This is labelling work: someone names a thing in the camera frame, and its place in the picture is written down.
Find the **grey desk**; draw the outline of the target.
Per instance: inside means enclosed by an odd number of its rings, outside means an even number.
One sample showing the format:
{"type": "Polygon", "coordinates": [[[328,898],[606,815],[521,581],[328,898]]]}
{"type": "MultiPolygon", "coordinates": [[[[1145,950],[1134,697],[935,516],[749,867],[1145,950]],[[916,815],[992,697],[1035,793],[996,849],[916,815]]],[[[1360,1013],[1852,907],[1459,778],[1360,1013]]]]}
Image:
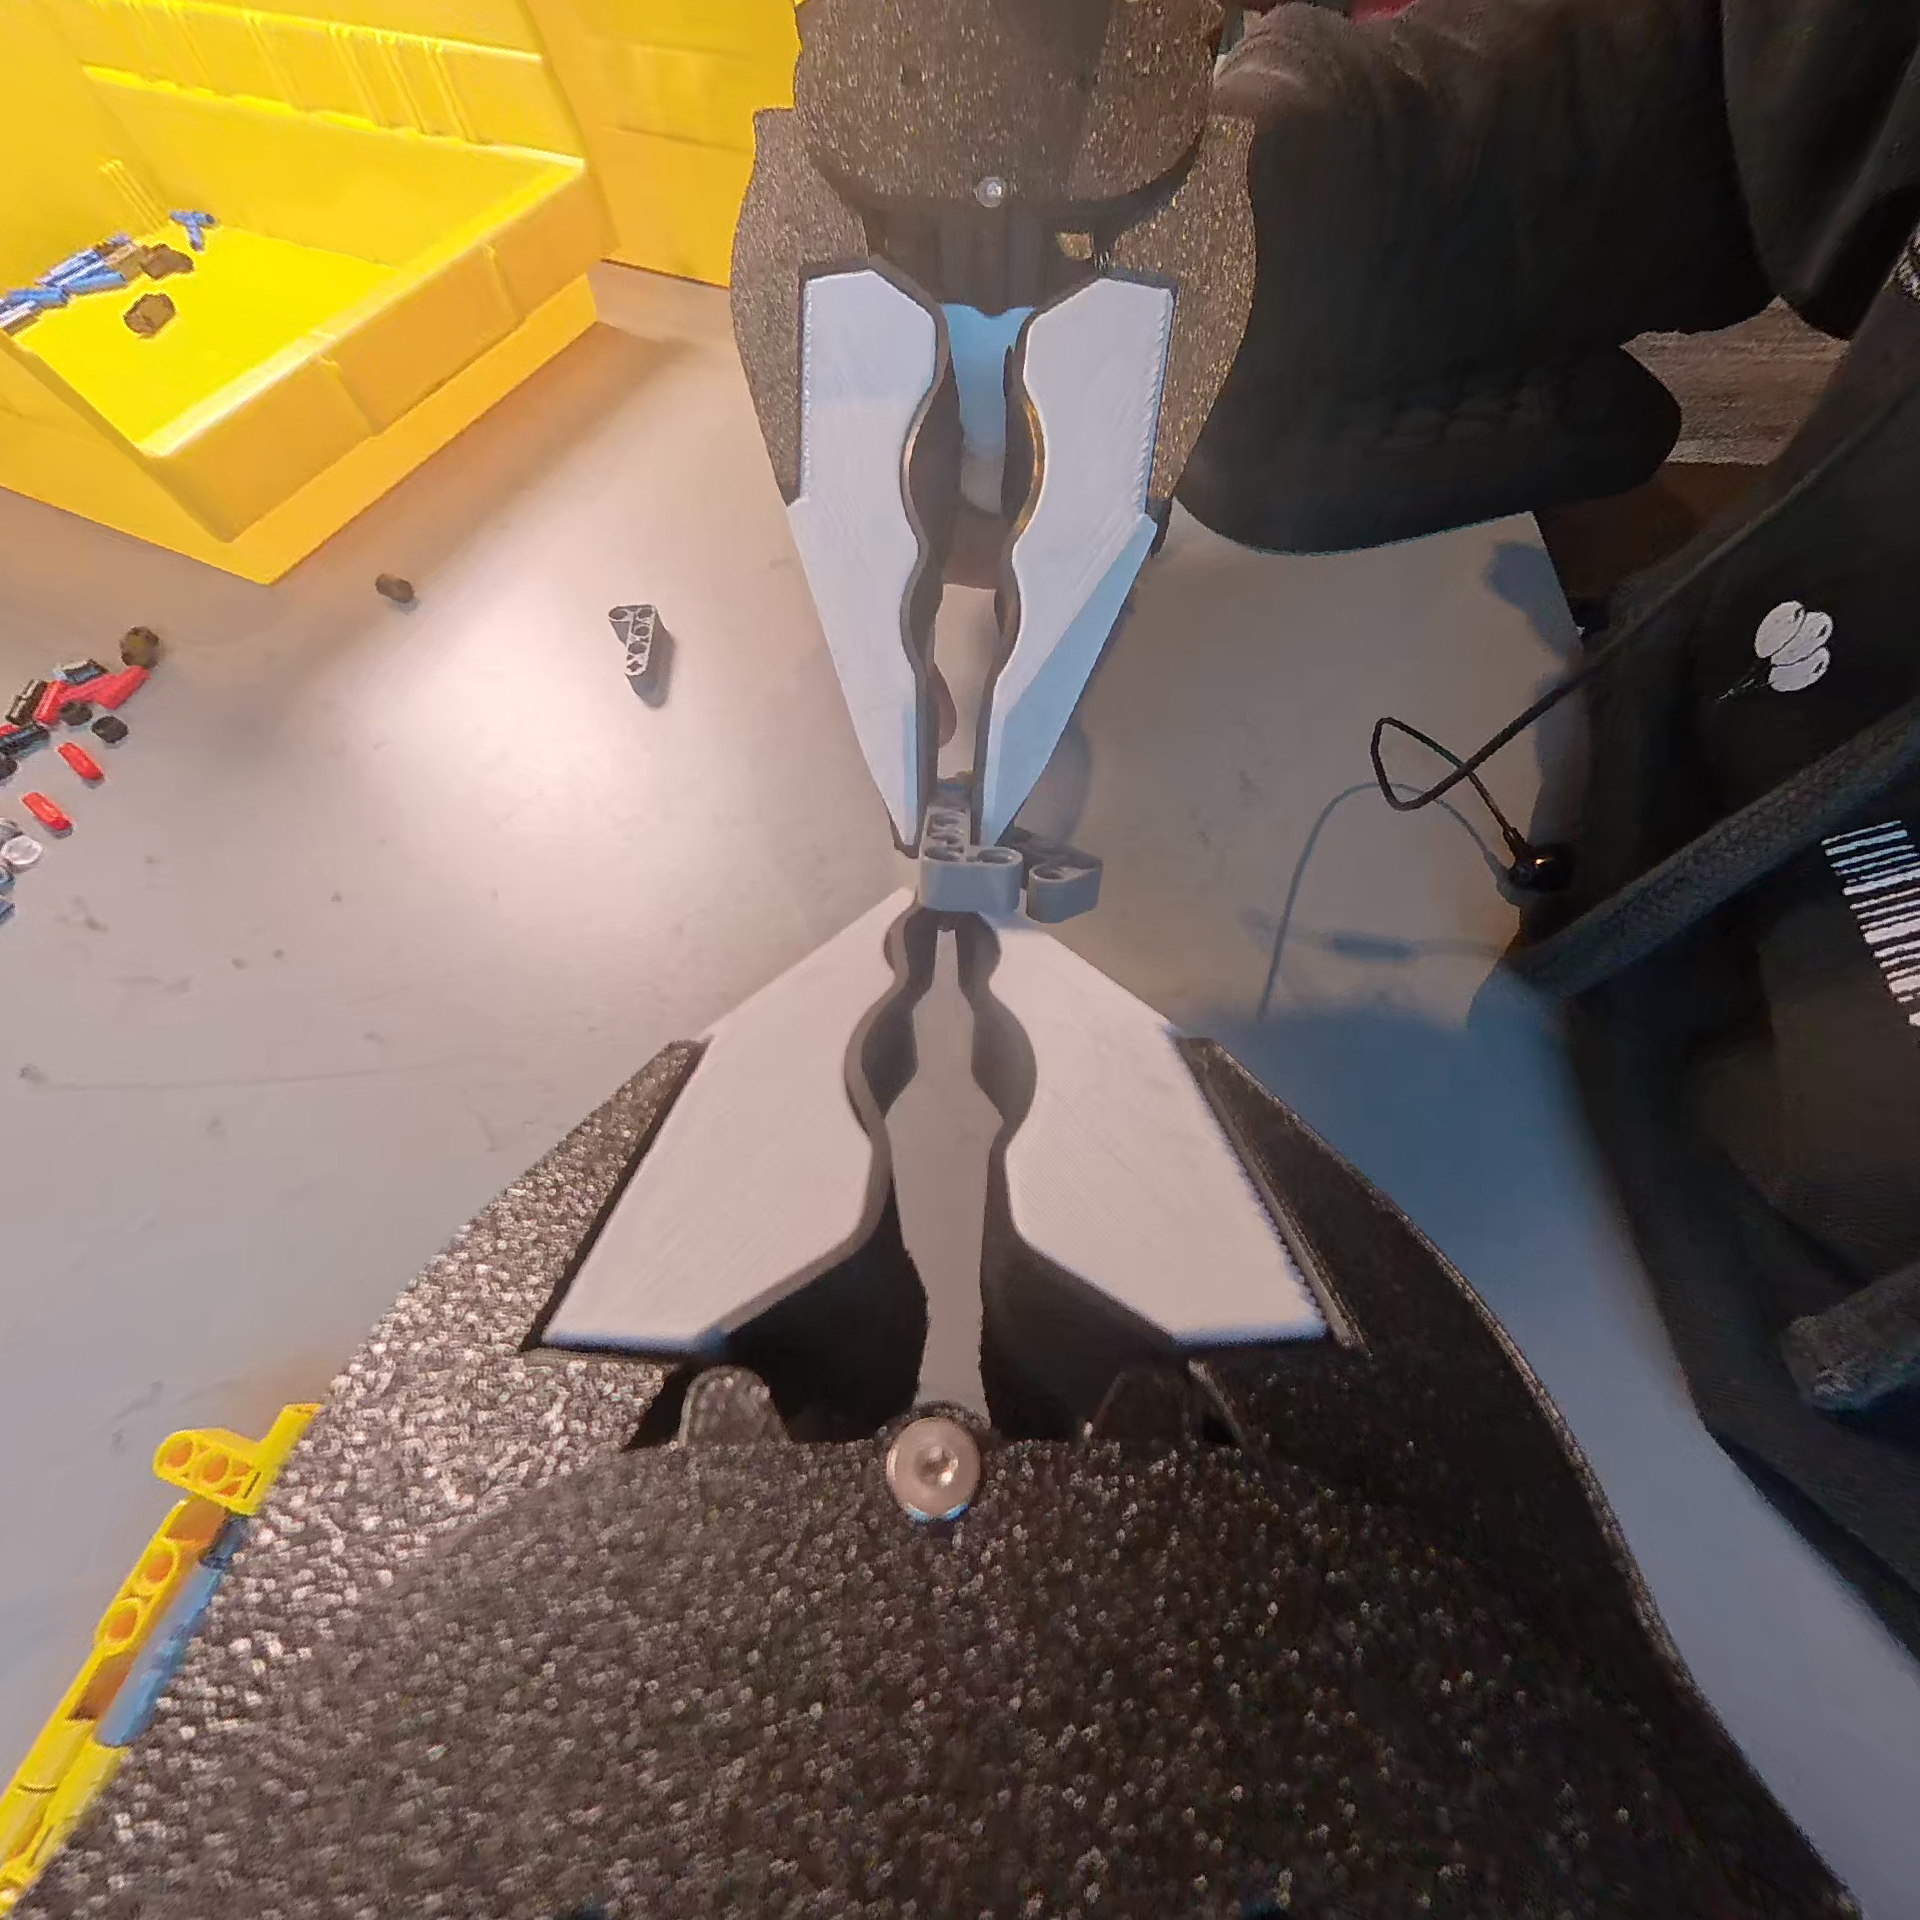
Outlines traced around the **grey desk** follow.
{"type": "MultiPolygon", "coordinates": [[[[313,1402],[660,1045],[902,883],[715,286],[598,324],[280,585],[3,495],[3,686],[165,642],[3,923],[3,1768],[165,1507],[177,1427],[313,1402]],[[374,575],[414,585],[399,611],[374,575]],[[652,604],[642,704],[610,607],[652,604]]],[[[1067,941],[1224,1040],[1517,1337],[1701,1689],[1871,1917],[1915,1917],[1915,1667],[1698,1427],[1480,808],[1398,815],[1557,680],[1535,519],[1267,559],[1172,519],[1032,815],[1067,941]]]]}

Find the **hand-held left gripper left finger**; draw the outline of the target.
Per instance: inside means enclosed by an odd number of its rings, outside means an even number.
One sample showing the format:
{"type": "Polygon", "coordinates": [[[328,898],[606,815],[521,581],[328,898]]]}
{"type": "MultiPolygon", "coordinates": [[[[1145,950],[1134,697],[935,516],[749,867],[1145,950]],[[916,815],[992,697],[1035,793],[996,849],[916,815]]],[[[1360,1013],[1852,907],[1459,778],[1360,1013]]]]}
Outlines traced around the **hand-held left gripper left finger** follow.
{"type": "Polygon", "coordinates": [[[935,923],[882,898],[694,1048],[581,1242],[537,1345],[741,1363],[801,1435],[860,1435],[922,1384],[928,1304],[885,1113],[916,1065],[935,923]]]}

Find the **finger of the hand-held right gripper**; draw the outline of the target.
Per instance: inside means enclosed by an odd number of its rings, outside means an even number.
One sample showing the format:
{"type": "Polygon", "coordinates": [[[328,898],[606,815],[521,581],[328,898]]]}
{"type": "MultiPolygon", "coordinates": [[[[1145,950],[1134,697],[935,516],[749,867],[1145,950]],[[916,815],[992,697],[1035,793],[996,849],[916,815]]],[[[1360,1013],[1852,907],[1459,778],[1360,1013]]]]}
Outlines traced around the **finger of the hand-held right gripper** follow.
{"type": "Polygon", "coordinates": [[[1037,472],[1004,553],[1004,653],[979,710],[975,836],[996,842],[1046,772],[1149,555],[1149,475],[1176,290],[1095,277],[1020,334],[1020,398],[1037,472]]]}
{"type": "Polygon", "coordinates": [[[935,615],[957,508],[947,319],[890,266],[801,298],[801,481],[786,519],[860,751],[902,851],[937,780],[935,615]]]}

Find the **pile of small brick pieces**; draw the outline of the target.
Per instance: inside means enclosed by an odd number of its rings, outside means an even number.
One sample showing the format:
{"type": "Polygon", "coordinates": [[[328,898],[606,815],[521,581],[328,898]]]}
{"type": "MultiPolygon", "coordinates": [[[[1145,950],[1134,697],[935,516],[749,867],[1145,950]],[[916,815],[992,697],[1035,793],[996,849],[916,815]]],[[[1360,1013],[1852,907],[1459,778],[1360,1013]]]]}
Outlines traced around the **pile of small brick pieces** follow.
{"type": "Polygon", "coordinates": [[[129,741],[126,704],[162,657],[153,627],[126,627],[105,657],[3,686],[3,919],[15,913],[18,877],[74,833],[74,802],[107,784],[129,741]]]}

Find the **person's right forearm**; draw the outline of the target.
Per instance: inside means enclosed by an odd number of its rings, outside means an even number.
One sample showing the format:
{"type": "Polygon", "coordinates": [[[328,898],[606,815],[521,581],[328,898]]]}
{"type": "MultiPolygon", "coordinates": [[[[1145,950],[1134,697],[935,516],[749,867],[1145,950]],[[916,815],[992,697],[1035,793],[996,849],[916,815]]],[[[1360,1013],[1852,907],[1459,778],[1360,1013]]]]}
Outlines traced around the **person's right forearm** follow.
{"type": "Polygon", "coordinates": [[[1246,25],[1251,319],[1177,483],[1210,532],[1348,553],[1643,483],[1680,410],[1621,349],[1628,8],[1246,25]]]}

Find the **grey angled brick beam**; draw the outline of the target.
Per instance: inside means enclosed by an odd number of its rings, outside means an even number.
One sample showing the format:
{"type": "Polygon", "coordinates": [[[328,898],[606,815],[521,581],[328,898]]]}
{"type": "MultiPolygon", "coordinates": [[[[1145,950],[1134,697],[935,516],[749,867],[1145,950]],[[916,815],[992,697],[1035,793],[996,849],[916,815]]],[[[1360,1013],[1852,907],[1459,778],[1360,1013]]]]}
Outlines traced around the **grey angled brick beam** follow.
{"type": "Polygon", "coordinates": [[[916,892],[928,912],[1008,917],[1021,904],[1021,883],[1021,851],[975,842],[962,802],[937,799],[923,808],[916,892]]]}

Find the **yellow brick piston assembly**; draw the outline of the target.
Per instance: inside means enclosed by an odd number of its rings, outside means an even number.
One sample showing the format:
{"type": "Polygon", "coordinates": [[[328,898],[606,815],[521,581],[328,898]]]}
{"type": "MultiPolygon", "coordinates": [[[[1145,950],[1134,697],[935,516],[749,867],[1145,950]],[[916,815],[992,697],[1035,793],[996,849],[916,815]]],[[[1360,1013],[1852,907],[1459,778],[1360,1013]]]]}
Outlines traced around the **yellow brick piston assembly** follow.
{"type": "Polygon", "coordinates": [[[3,1793],[3,1904],[42,1872],[151,1723],[157,1694],[218,1591],[250,1517],[319,1404],[284,1404],[265,1435],[186,1427],[153,1454],[178,1502],[138,1553],[91,1633],[81,1667],[3,1793]]]}

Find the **black hoodie drawstring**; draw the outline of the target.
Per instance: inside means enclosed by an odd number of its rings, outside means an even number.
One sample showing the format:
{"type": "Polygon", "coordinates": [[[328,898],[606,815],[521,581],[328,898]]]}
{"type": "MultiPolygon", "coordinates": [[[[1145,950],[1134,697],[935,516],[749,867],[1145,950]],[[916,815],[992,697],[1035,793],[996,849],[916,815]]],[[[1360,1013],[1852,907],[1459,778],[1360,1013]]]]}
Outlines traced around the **black hoodie drawstring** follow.
{"type": "Polygon", "coordinates": [[[1543,720],[1554,708],[1572,701],[1572,696],[1580,696],[1587,704],[1594,749],[1601,749],[1603,739],[1621,730],[1628,714],[1636,714],[1649,701],[1658,701],[1658,674],[1646,667],[1643,657],[1649,636],[1646,611],[1653,604],[1654,595],[1643,595],[1628,585],[1615,585],[1613,591],[1595,596],[1571,600],[1580,640],[1577,663],[1467,757],[1453,755],[1444,741],[1415,727],[1411,720],[1381,714],[1369,741],[1369,759],[1381,799],[1398,812],[1418,812],[1424,805],[1441,802],[1453,786],[1467,784],[1480,797],[1481,808],[1492,815],[1505,842],[1508,888],[1526,893],[1564,892],[1572,875],[1571,842],[1527,840],[1501,812],[1498,799],[1492,797],[1480,769],[1486,759],[1492,759],[1498,751],[1505,751],[1510,741],[1517,741],[1526,730],[1543,720]],[[1436,784],[1404,797],[1384,766],[1389,734],[1404,734],[1418,749],[1431,751],[1446,766],[1446,772],[1436,784]]]}

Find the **plain yellow bin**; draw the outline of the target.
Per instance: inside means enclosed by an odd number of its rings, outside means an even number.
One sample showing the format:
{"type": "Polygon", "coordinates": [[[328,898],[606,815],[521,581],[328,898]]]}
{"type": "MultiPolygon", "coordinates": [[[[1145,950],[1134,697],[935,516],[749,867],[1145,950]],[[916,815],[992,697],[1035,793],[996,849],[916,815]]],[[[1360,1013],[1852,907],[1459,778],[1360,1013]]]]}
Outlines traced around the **plain yellow bin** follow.
{"type": "Polygon", "coordinates": [[[723,286],[755,111],[793,100],[793,4],[528,4],[610,206],[610,257],[723,286]]]}

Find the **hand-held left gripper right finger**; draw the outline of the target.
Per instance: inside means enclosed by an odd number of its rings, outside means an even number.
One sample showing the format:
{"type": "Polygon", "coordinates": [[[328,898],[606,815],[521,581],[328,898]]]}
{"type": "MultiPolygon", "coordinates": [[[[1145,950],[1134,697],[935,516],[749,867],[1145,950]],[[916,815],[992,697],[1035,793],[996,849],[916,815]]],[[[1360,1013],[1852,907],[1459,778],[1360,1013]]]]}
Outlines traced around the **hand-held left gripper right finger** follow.
{"type": "Polygon", "coordinates": [[[1129,1367],[1328,1321],[1182,1035],[1042,926],[961,919],[973,1078],[998,1113],[979,1379],[1008,1435],[1075,1435],[1129,1367]]]}

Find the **yellow parts bin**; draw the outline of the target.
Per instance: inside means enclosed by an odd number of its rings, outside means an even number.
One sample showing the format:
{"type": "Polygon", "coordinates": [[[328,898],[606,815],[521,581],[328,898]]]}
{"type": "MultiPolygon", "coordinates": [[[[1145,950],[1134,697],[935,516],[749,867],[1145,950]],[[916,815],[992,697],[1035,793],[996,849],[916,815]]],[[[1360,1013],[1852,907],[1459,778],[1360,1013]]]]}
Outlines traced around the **yellow parts bin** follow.
{"type": "Polygon", "coordinates": [[[595,327],[531,4],[3,4],[3,485],[273,581],[595,327]]]}

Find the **cluster of blue brick pieces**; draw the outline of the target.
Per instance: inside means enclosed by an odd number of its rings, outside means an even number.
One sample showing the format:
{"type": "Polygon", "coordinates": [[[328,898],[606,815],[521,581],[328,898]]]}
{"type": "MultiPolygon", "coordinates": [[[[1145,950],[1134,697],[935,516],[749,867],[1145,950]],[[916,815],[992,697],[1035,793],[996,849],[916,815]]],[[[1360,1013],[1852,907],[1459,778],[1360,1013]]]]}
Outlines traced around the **cluster of blue brick pieces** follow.
{"type": "Polygon", "coordinates": [[[186,252],[171,237],[134,237],[120,233],[73,252],[36,274],[36,279],[3,290],[3,336],[18,336],[36,319],[74,307],[85,298],[129,294],[124,327],[141,338],[153,338],[177,319],[173,298],[157,290],[157,284],[191,274],[195,257],[206,252],[206,233],[218,227],[211,213],[195,208],[177,208],[165,222],[178,227],[186,252]]]}

